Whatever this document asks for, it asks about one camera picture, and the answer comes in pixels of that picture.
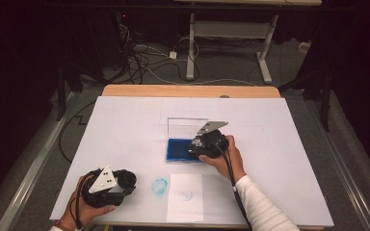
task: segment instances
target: dark background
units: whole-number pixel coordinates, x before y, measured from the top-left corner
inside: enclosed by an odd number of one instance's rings
[[[323,4],[349,6],[355,2]],[[313,39],[301,76],[332,61],[332,89],[370,156],[370,1],[360,2],[368,3],[360,13],[329,15],[324,24],[314,14],[283,15],[274,41]],[[168,45],[188,30],[188,16],[184,14],[129,16],[133,31],[135,28]],[[60,64],[73,90],[81,89],[79,73],[102,78],[101,67],[121,59],[114,52],[119,49],[115,29],[109,13],[53,13],[42,8],[39,1],[0,0],[0,184],[51,111],[49,99],[57,87]],[[316,92],[322,87],[317,78],[296,86]]]

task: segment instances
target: finger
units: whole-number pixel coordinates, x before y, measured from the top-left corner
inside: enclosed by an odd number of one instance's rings
[[[217,166],[218,165],[218,161],[219,161],[219,158],[212,159],[212,158],[210,158],[210,157],[208,157],[206,155],[199,155],[199,159],[202,162],[208,164],[209,166],[213,166],[213,167]]]
[[[229,142],[229,146],[235,146],[235,139],[232,135],[227,135],[226,139]]]
[[[106,205],[106,206],[103,206],[101,208],[95,209],[93,211],[93,215],[95,217],[102,216],[102,215],[108,214],[112,211],[115,211],[116,208],[117,208],[116,205]]]

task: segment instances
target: white table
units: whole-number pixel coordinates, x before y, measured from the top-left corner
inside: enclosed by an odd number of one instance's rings
[[[235,136],[248,175],[302,229],[333,226],[287,105],[275,88],[109,86],[103,95],[122,96],[98,98],[51,219],[63,214],[79,176],[110,166],[133,171],[137,189],[96,223],[247,227],[229,182],[216,169],[202,163],[166,163],[168,117],[189,117],[228,121],[221,131]],[[238,98],[217,98],[220,95]],[[167,222],[172,174],[201,174],[203,221]],[[168,182],[162,195],[152,190],[158,179]]]

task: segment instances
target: human hand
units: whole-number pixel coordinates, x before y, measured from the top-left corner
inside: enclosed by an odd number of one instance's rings
[[[240,178],[246,175],[246,172],[243,169],[242,156],[240,155],[239,149],[237,149],[235,145],[235,139],[233,138],[233,136],[226,136],[226,139],[229,142],[229,148],[228,153],[225,153],[225,155],[230,158],[235,182],[237,182]],[[199,155],[199,159],[202,162],[215,167],[222,176],[230,180],[229,171],[227,169],[226,161],[223,156],[213,159],[206,155]]]
[[[63,214],[62,218],[56,222],[57,226],[61,226],[62,228],[66,230],[75,230],[77,228],[76,222],[74,220],[76,218],[76,215],[75,215],[76,196],[77,196],[80,182],[82,180],[83,180],[83,177],[80,177],[79,182],[77,183],[76,190],[71,194],[70,200],[67,203],[65,213]],[[83,198],[79,199],[80,221],[82,222],[83,225],[87,225],[91,223],[95,217],[108,214],[114,210],[116,210],[115,205],[107,205],[101,208],[94,208],[86,204]]]

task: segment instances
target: floor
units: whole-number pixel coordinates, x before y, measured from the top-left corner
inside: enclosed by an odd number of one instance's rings
[[[124,84],[200,84],[264,86],[254,56],[261,49],[259,40],[206,41],[196,58],[198,78],[182,80],[185,62],[162,62],[171,51],[160,44],[139,44],[137,51],[150,63],[141,75],[132,65],[129,74],[117,79]],[[278,87],[293,80],[305,54],[298,52],[299,42],[273,43],[266,58],[273,83]],[[186,59],[179,53],[178,60]],[[105,67],[106,77],[116,72]],[[104,86],[88,76],[82,76],[82,92],[71,92],[66,116],[56,121],[54,109],[28,147],[13,166],[0,188],[0,230],[48,230],[53,205],[66,177],[69,162],[84,134],[93,109],[93,102]],[[339,102],[332,93],[330,132],[326,133],[318,120],[318,101],[304,101],[300,90],[281,93],[288,103],[308,159],[328,203],[334,227],[326,230],[370,230],[370,160],[357,140],[351,124],[345,119]],[[19,187],[29,184],[30,187]],[[103,230],[104,226],[92,230]],[[180,230],[150,227],[114,227],[114,230]]]

